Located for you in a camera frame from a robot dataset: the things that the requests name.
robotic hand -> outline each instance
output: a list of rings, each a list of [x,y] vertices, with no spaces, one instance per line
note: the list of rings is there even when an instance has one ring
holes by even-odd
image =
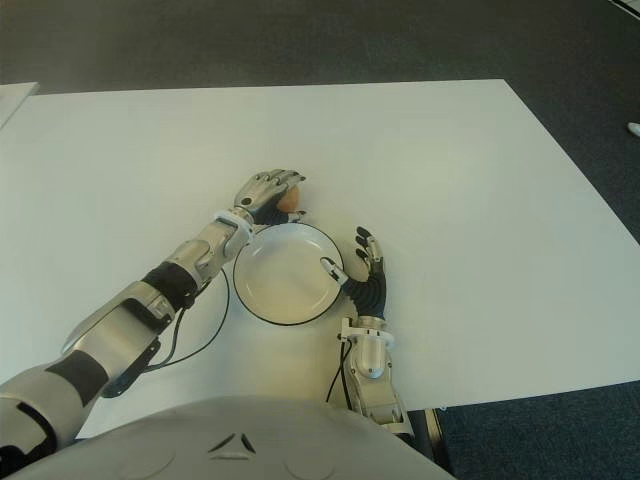
[[[235,207],[251,214],[259,225],[279,225],[297,222],[306,213],[292,212],[298,200],[298,182],[305,180],[292,170],[271,170],[251,177],[240,189]]]
[[[302,180],[292,170],[252,176],[233,208],[80,323],[62,357],[0,385],[0,477],[72,443],[99,396],[129,388],[157,353],[158,336],[251,241],[254,224],[300,220],[304,212],[291,211]]]
[[[346,358],[341,358],[342,372],[346,371],[347,404],[357,413],[372,419],[392,433],[410,441],[413,430],[406,409],[391,384],[391,356],[393,336],[386,331],[384,307],[387,284],[382,250],[374,236],[358,227],[356,254],[365,262],[368,278],[361,282],[343,272],[330,258],[320,263],[340,284],[342,291],[353,301],[358,317],[342,320],[340,341],[349,342]]]
[[[359,317],[384,319],[384,305],[387,300],[387,281],[384,274],[384,259],[376,239],[363,227],[358,227],[356,242],[362,248],[356,248],[356,254],[367,265],[369,277],[359,282],[344,273],[333,260],[320,259],[324,269],[340,284],[342,291],[353,300]]]

white table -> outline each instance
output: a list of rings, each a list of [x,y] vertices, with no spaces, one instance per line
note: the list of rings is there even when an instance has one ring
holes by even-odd
[[[38,84],[35,82],[0,85],[0,129],[20,108],[22,102],[29,95],[33,95],[37,89]]]
[[[640,248],[500,80],[29,98],[0,131],[0,378],[55,358],[273,167],[308,177],[302,207],[348,269],[354,227],[379,238],[408,408],[640,378]],[[210,290],[178,354],[219,321]],[[349,311],[276,327],[232,292],[213,348],[99,401],[82,434],[213,395],[323,399]]]

plate rim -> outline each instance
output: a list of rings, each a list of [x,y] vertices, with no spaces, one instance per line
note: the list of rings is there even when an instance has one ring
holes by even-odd
[[[311,227],[314,230],[317,230],[318,232],[320,232],[322,235],[324,235],[325,237],[327,237],[329,239],[329,241],[333,244],[334,247],[336,247],[336,251],[338,252],[338,256],[340,257],[340,267],[344,268],[344,259],[342,258],[342,252],[340,251],[340,249],[338,248],[338,245],[336,245],[336,242],[333,241],[333,238],[331,238],[329,235],[327,235],[324,231],[322,231],[320,228],[316,227],[315,225],[309,225],[308,223],[302,223],[302,222],[297,222],[297,223],[281,223],[279,225],[268,225],[266,228],[263,228],[262,230],[260,230],[259,232],[257,232],[254,235],[254,238],[257,237],[258,235],[260,235],[262,232],[266,232],[267,230],[269,230],[270,228],[274,228],[274,227],[281,227],[282,225],[304,225],[306,227]],[[253,315],[256,318],[259,318],[260,320],[270,323],[272,325],[277,325],[279,327],[295,327],[297,325],[304,325],[305,323],[309,323],[312,322],[313,320],[315,320],[318,317],[321,317],[322,315],[324,315],[326,312],[329,311],[329,309],[331,309],[331,307],[333,307],[333,305],[335,305],[335,303],[338,301],[338,297],[340,297],[340,292],[342,291],[342,288],[340,287],[340,285],[338,285],[338,292],[336,293],[336,296],[334,297],[334,299],[331,301],[331,303],[327,306],[327,308],[325,308],[323,311],[321,311],[320,313],[318,313],[316,316],[311,317],[307,320],[303,320],[301,322],[296,322],[296,323],[280,323],[280,322],[276,322],[273,320],[269,320],[268,318],[264,318],[261,317],[260,315],[258,315],[257,313],[255,313],[253,310],[251,310],[246,303],[244,303],[244,300],[242,300],[242,296],[240,295],[240,293],[238,293],[238,285],[236,284],[236,267],[238,265],[238,259],[240,258],[240,254],[243,252],[243,250],[247,247],[251,246],[251,243],[248,243],[247,245],[245,245],[244,247],[242,247],[240,249],[240,251],[238,252],[238,255],[236,255],[235,260],[233,261],[233,289],[236,292],[236,297],[238,297],[238,300],[240,300],[240,303],[242,304],[242,306],[245,308],[245,310],[247,310],[247,312],[249,312],[251,315]]]

white plate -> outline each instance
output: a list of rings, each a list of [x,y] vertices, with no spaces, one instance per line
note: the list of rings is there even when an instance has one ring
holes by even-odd
[[[233,267],[240,301],[258,318],[277,325],[319,317],[340,292],[320,265],[321,257],[342,267],[338,247],[317,228],[302,223],[265,228],[240,251]]]

white object on floor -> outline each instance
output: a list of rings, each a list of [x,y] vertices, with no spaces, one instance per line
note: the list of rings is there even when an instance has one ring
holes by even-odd
[[[640,123],[629,122],[629,123],[627,123],[627,128],[636,137],[640,137]]]
[[[29,95],[38,90],[36,82],[0,85],[0,129]]]

